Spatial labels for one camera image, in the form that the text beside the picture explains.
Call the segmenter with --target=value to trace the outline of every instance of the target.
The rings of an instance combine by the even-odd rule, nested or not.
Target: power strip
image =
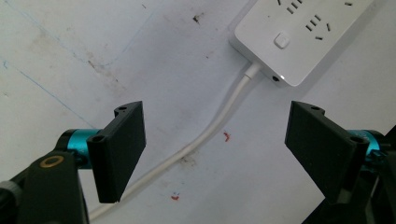
[[[344,36],[354,35],[349,30],[356,33],[351,27],[373,2],[258,0],[236,25],[230,42],[249,60],[260,63],[273,81],[298,86],[316,69],[332,63],[327,59],[339,53],[334,46],[346,47]]]

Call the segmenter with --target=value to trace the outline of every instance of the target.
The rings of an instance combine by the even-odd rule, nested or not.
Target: red mark
[[[224,132],[223,134],[225,136],[225,142],[230,141],[231,135],[229,133],[227,133],[227,132]]]

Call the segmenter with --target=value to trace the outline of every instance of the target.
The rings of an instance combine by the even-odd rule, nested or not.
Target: white cable
[[[258,63],[253,63],[249,69],[245,72],[245,75],[239,81],[238,85],[236,86],[235,90],[231,94],[230,98],[228,99],[225,106],[221,109],[218,116],[213,120],[212,123],[191,143],[183,147],[180,151],[175,153],[173,156],[168,158],[166,161],[160,163],[140,178],[138,178],[130,187],[124,191],[121,199],[125,199],[132,193],[136,192],[138,189],[146,185],[152,178],[156,177],[157,175],[161,174],[164,170],[166,170],[169,166],[174,164],[175,162],[179,161],[183,157],[187,156],[191,152],[193,152],[196,148],[198,148],[204,141],[206,141],[221,125],[224,119],[227,117],[227,114],[230,112],[233,103],[235,102],[236,98],[241,93],[242,89],[249,83],[251,79],[253,79],[256,74],[260,71],[261,66]],[[90,221],[95,220],[107,210],[112,208],[115,204],[114,203],[107,203],[102,204],[92,210],[90,212]]]

